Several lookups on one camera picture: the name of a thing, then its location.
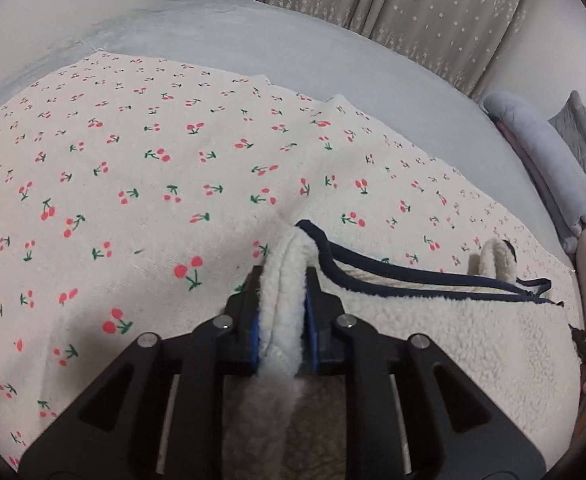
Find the lavender folded blanket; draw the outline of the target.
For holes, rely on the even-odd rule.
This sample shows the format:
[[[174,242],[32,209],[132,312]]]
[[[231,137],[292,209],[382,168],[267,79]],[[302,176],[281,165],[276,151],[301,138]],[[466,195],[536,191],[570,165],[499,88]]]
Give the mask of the lavender folded blanket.
[[[521,96],[491,93],[483,107],[521,158],[564,252],[572,256],[586,229],[585,171],[556,129]]]

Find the light blue bed blanket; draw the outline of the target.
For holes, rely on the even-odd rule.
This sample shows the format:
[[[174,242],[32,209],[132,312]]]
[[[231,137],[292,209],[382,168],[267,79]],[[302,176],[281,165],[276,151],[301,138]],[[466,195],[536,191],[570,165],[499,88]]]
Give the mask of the light blue bed blanket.
[[[102,21],[51,44],[0,81],[0,106],[97,51],[264,75],[318,100],[340,94],[457,168],[568,260],[520,159],[475,101],[409,58],[355,32],[254,0],[175,0]]]

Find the cherry print cream sheet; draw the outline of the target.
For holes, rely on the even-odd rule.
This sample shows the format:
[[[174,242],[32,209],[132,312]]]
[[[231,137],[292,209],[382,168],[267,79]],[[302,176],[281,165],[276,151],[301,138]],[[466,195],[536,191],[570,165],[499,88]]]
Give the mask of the cherry print cream sheet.
[[[510,284],[548,278],[535,302],[425,283],[384,298],[384,278],[352,262],[370,292],[321,284],[385,335],[432,337],[558,461],[578,412],[573,274],[508,209],[343,96],[111,53],[0,108],[0,456],[18,464],[137,336],[192,330],[262,264],[263,364],[232,391],[230,477],[337,477],[341,384],[301,370],[304,270],[318,260],[301,220],[386,268],[477,261]]]

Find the grey dotted curtain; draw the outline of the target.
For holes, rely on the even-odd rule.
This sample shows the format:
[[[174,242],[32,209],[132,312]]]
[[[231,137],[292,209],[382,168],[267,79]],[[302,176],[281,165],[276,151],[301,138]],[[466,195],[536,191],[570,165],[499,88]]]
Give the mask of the grey dotted curtain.
[[[259,0],[349,29],[477,99],[532,0]]]

